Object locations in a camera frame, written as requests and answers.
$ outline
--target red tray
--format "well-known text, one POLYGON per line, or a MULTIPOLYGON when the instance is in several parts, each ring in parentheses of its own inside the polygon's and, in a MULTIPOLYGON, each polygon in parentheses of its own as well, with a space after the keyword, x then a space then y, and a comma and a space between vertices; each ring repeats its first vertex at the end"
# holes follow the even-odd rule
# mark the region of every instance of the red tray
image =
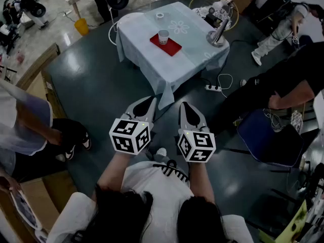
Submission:
POLYGON ((158 34, 154 35, 150 41, 157 45, 161 50, 164 50, 166 53, 168 53, 171 57, 173 57, 179 50, 181 50, 182 46, 177 44, 174 40, 168 39, 167 44, 161 45, 158 41, 158 34))

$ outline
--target metal lamp base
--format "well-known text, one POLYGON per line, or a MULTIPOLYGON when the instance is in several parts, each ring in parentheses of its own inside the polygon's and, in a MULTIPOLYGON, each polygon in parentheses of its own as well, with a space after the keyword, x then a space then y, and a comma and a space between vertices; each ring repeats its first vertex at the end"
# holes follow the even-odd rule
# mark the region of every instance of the metal lamp base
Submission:
POLYGON ((214 31, 214 30, 211 30, 210 32, 208 32, 208 34, 206 36, 206 39, 207 39, 208 43, 210 45, 214 46, 214 47, 217 47, 217 48, 224 46, 224 44, 225 44, 225 38, 224 38, 224 36, 220 36, 220 38, 218 39, 218 41, 215 42, 214 41, 215 33, 216 33, 216 31, 214 31))

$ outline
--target white roll of tape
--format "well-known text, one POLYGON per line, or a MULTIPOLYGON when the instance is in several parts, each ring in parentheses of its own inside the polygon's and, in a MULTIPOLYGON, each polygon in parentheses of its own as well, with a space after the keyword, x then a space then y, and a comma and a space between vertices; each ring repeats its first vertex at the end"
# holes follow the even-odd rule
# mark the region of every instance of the white roll of tape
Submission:
POLYGON ((160 19, 162 19, 164 17, 164 14, 163 13, 157 13, 156 14, 156 18, 157 18, 157 20, 160 20, 160 19))

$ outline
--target black shirt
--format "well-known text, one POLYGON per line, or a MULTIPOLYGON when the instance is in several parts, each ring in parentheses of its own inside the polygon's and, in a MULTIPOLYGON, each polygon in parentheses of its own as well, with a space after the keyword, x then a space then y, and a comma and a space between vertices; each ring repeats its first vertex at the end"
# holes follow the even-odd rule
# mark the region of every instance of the black shirt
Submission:
POLYGON ((301 81, 307 80, 316 96, 324 89, 323 62, 324 42, 309 44, 276 64, 260 78, 280 97, 291 92, 301 81))

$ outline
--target light blue tablecloth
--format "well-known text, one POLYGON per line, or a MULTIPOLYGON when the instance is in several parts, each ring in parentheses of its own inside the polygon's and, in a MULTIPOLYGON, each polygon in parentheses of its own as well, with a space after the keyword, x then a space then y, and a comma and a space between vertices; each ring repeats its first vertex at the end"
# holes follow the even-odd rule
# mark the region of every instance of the light blue tablecloth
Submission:
POLYGON ((213 27, 180 2, 160 7, 118 28, 119 60, 126 57, 140 67, 155 94, 163 94, 158 105, 163 109, 174 102, 173 92, 189 78, 205 67, 216 68, 224 64, 229 44, 226 42, 221 48, 210 45, 206 35, 211 30, 213 27), (166 13, 161 23, 155 21, 157 13, 166 13), (150 42, 162 28, 167 28, 170 38, 182 46, 173 57, 150 42))

